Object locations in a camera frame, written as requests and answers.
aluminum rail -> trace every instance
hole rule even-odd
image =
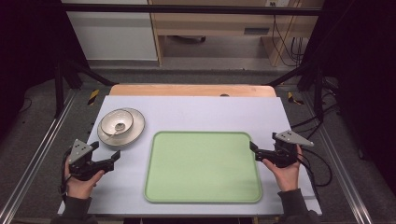
[[[182,6],[182,5],[121,5],[121,4],[42,4],[40,9],[62,9],[79,12],[147,12],[147,13],[197,13],[321,16],[335,14],[334,10],[320,7],[234,7],[234,6]]]
[[[315,116],[312,97],[309,96],[309,93],[307,92],[303,92],[302,96],[304,102],[307,103],[311,115]],[[338,153],[332,144],[332,139],[328,135],[324,124],[322,124],[321,128],[318,129],[318,133],[323,139],[324,145],[327,149],[326,154],[335,167],[334,171],[337,175],[337,179],[340,182],[340,186],[344,191],[346,199],[349,202],[356,220],[359,224],[372,224],[373,221],[370,217],[370,214],[368,213],[366,206],[364,205],[364,202],[362,201],[361,196],[359,195],[358,190],[356,189],[347,171],[347,168],[344,166],[340,157],[338,156]]]
[[[70,110],[70,107],[73,104],[76,95],[76,90],[69,91],[67,98],[64,101],[64,110],[58,116],[58,118],[51,123],[49,130],[41,141],[41,144],[35,152],[35,155],[25,169],[25,172],[23,173],[20,182],[12,192],[11,196],[9,196],[6,205],[1,211],[0,223],[9,224],[12,221],[12,218],[14,218],[18,207],[21,205],[23,197],[26,195],[26,192],[32,184],[41,163],[43,162],[44,158],[47,155],[47,152],[49,151],[50,146],[52,145],[52,142],[56,137],[56,134],[59,132],[62,124],[64,123],[64,119],[66,118],[66,115]]]

sleeve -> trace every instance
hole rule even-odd
[[[67,197],[64,204],[64,212],[61,216],[51,220],[51,224],[97,224],[95,216],[88,215],[91,198],[82,200]]]
[[[316,224],[320,223],[318,214],[315,211],[308,211],[300,189],[290,190],[278,193],[282,205],[283,216],[279,223],[293,223],[293,224]]]

human hand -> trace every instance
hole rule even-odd
[[[96,173],[91,179],[87,181],[81,181],[73,176],[69,178],[67,181],[67,196],[78,199],[88,199],[91,196],[91,192],[93,187],[96,186],[96,183],[102,178],[105,174],[105,171],[101,170]],[[69,171],[69,159],[67,158],[66,163],[64,165],[64,176],[70,176]]]
[[[298,158],[302,160],[303,152],[300,146],[296,146]],[[267,159],[262,160],[262,162],[274,174],[276,183],[281,191],[289,191],[298,188],[298,174],[300,169],[300,163],[298,161],[285,168],[278,168]]]

white tabletop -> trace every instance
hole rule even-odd
[[[115,148],[100,142],[97,126],[112,110],[130,107],[140,111],[146,126],[139,138],[121,148],[115,170],[105,174],[92,193],[90,213],[123,217],[253,217],[283,213],[273,174],[257,161],[262,198],[257,203],[150,203],[144,188],[151,141],[159,131],[245,132],[259,148],[274,149],[272,133],[290,129],[277,97],[212,96],[107,96],[93,125],[88,144],[99,141],[93,161],[106,160]],[[321,214],[305,168],[299,186],[308,209]],[[59,213],[64,210],[61,204]]]

green tray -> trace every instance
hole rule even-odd
[[[145,197],[152,203],[255,203],[262,197],[247,133],[159,132]]]

